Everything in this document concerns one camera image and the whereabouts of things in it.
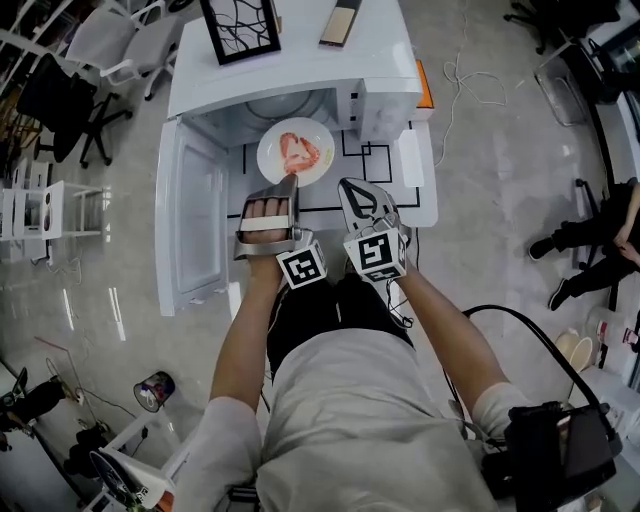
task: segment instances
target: gray floor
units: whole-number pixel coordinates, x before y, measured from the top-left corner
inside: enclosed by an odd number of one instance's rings
[[[462,17],[458,3],[447,0],[401,0],[401,5],[435,98],[430,123],[439,158],[455,94],[442,68],[445,61],[455,59],[462,41]],[[536,41],[527,29],[502,19],[508,10],[506,1],[471,1],[469,42],[460,73],[488,71],[499,76],[508,105],[480,105],[467,91],[460,97],[447,157],[437,169],[440,219],[435,227],[420,230],[420,270],[460,308],[508,305],[555,338],[566,327],[580,328],[589,309],[605,297],[592,294],[550,312],[546,308],[549,295],[561,277],[575,272],[571,255],[533,264],[525,248],[562,220],[577,219],[573,180],[587,178],[597,190],[604,181],[603,171],[590,129],[562,128],[554,121],[532,76],[541,60],[534,52]],[[500,100],[500,88],[490,79],[476,77],[469,84],[481,98]],[[70,351],[86,389],[136,413],[141,409],[132,387],[158,369],[176,380],[181,394],[176,404],[202,408],[231,320],[226,294],[175,318],[160,316],[154,264],[155,174],[168,97],[166,80],[151,102],[141,101],[139,89],[128,93],[135,116],[111,130],[110,167],[101,165],[94,155],[87,170],[80,169],[73,156],[54,168],[55,179],[105,187],[104,236],[67,246],[56,243],[56,268],[64,272],[53,274],[43,263],[0,266],[2,358],[14,369],[26,366],[32,384],[48,378],[45,359],[50,358],[75,385],[66,354],[34,339],[42,337]],[[341,257],[339,238],[339,233],[322,236],[324,250],[334,261]],[[67,257],[80,254],[81,282],[76,265],[65,263]],[[231,273],[233,279],[243,281],[246,269],[234,264]],[[114,320],[110,288],[117,290],[124,341]],[[63,290],[73,310],[74,330]],[[474,320],[509,378],[525,394],[533,400],[566,397],[567,378],[524,327],[499,314],[485,313]],[[445,403],[448,391],[428,342],[418,326],[411,335],[420,347],[432,393]],[[92,398],[90,403],[96,416],[115,430],[129,421],[119,409]],[[60,452],[73,442],[75,417],[90,419],[87,406],[65,403],[40,422],[39,429]],[[157,444],[149,442],[140,453],[154,459],[151,447]]]

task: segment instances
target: white plate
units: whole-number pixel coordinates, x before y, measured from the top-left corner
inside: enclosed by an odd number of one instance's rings
[[[335,142],[324,125],[306,117],[285,119],[272,126],[263,135],[258,145],[258,167],[262,175],[271,183],[280,183],[287,175],[286,159],[282,156],[280,146],[280,139],[285,133],[293,133],[298,138],[297,142],[291,140],[287,145],[287,155],[292,157],[293,164],[305,165],[308,159],[312,158],[313,150],[309,152],[302,139],[311,143],[319,151],[318,159],[311,168],[296,172],[298,186],[304,187],[318,181],[331,167],[336,149]]]

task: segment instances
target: can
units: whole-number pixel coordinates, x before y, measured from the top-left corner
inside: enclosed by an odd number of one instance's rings
[[[158,412],[176,390],[176,384],[166,372],[156,372],[133,386],[138,403],[149,412]]]

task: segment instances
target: picture frame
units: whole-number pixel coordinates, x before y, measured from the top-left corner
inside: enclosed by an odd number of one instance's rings
[[[221,66],[280,50],[272,0],[200,0]]]

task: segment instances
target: open microwave door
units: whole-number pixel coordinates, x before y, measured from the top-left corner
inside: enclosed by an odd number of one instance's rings
[[[227,287],[226,158],[223,149],[181,120],[164,124],[155,214],[163,316]]]

